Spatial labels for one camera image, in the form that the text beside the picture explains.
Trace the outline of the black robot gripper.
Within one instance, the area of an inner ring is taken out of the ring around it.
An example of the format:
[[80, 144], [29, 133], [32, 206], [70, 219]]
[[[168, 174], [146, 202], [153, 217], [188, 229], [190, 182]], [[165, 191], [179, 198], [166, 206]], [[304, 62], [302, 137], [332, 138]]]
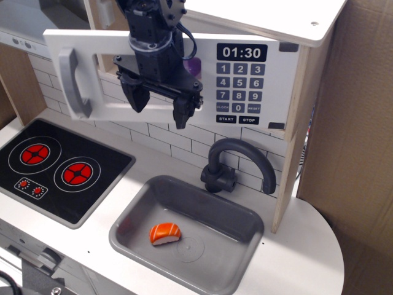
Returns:
[[173, 101], [173, 118], [177, 129], [184, 129], [201, 107], [202, 83], [184, 67], [184, 41], [175, 39], [161, 50], [136, 51], [132, 55], [116, 55], [117, 77], [131, 107], [140, 113], [150, 100], [150, 92]]

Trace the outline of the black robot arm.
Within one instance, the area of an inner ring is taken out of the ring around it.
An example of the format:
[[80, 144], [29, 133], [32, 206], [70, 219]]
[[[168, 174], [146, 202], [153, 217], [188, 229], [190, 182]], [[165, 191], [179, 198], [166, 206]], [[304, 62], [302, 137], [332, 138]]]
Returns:
[[203, 84], [189, 73], [184, 62], [192, 59], [184, 53], [183, 35], [191, 32], [181, 18], [187, 13], [184, 1], [118, 1], [130, 29], [128, 42], [136, 59], [130, 55], [113, 58], [122, 90], [136, 112], [141, 112], [150, 100], [150, 93], [173, 101], [173, 118], [183, 129], [196, 109], [203, 104]]

